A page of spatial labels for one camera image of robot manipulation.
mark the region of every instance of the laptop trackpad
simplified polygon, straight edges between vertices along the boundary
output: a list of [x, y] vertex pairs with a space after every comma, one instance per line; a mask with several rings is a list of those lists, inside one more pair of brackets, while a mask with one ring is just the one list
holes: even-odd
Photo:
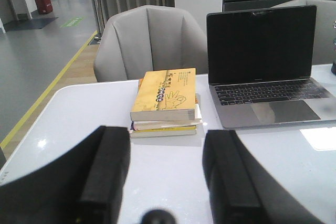
[[261, 124], [320, 119], [304, 101], [253, 103], [251, 107]]

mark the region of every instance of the black object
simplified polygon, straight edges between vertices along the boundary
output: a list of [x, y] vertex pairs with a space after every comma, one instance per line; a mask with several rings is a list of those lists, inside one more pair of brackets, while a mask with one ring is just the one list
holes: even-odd
[[156, 209], [147, 212], [142, 217], [141, 224], [176, 224], [176, 222], [169, 212]]
[[6, 163], [6, 157], [2, 152], [2, 150], [0, 149], [0, 169], [4, 166], [5, 163]]
[[331, 72], [333, 74], [336, 74], [336, 60], [334, 60], [334, 62], [332, 63]]
[[215, 224], [270, 223], [233, 142], [234, 131], [208, 131], [203, 170]]
[[0, 223], [116, 223], [129, 158], [127, 129], [100, 126], [53, 162], [1, 186]]
[[203, 170], [214, 224], [322, 223], [268, 174], [235, 131], [208, 131]]

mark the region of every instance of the floor mat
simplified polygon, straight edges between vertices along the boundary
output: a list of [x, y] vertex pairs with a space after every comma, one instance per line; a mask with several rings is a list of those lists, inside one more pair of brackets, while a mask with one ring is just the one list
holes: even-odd
[[29, 19], [29, 20], [21, 20], [21, 21], [12, 21], [8, 24], [5, 24], [6, 31], [21, 31], [21, 30], [35, 30], [35, 29], [42, 29], [46, 25], [53, 22], [55, 18], [36, 18], [36, 19]]

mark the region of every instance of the chair backrest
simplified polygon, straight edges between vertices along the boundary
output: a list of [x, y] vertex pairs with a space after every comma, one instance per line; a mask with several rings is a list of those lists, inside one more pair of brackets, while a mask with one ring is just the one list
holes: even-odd
[[336, 1], [292, 0], [274, 7], [316, 5], [316, 27], [312, 64], [328, 64], [336, 59]]
[[98, 81], [142, 78], [146, 71], [207, 73], [206, 35], [187, 11], [141, 6], [111, 17], [94, 63]]

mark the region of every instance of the white table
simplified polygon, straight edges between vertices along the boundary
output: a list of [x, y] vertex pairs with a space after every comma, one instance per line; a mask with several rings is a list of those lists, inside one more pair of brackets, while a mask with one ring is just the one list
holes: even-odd
[[[330, 68], [313, 66], [313, 77], [336, 95], [336, 76]], [[99, 125], [129, 128], [137, 85], [132, 80], [59, 90], [0, 171], [0, 182], [9, 182], [47, 164]], [[142, 215], [153, 208], [169, 210], [178, 223], [213, 223], [202, 150], [207, 130], [222, 127], [207, 75], [197, 76], [196, 92], [204, 121], [197, 135], [131, 140], [131, 163], [119, 224], [140, 222]], [[238, 131], [246, 147], [274, 179], [325, 223], [335, 222], [336, 147], [317, 151], [300, 130], [332, 126], [336, 125]]]

